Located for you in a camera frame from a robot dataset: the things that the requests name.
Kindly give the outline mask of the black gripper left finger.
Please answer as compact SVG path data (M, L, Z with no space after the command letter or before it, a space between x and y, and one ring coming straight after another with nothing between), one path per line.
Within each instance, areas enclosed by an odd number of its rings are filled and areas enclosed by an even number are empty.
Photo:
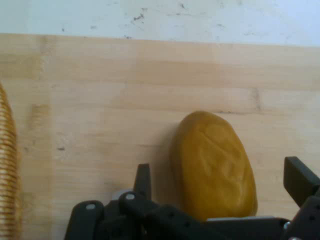
M218 240L220 234L171 205L152 201L149 164L139 164L133 189L107 205L77 204L68 222L67 240Z

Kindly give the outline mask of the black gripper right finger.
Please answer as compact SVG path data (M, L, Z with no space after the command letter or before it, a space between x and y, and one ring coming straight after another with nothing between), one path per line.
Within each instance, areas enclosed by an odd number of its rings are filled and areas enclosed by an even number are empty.
M284 159L283 185L299 210L286 228L284 240L320 238L320 178L298 157Z

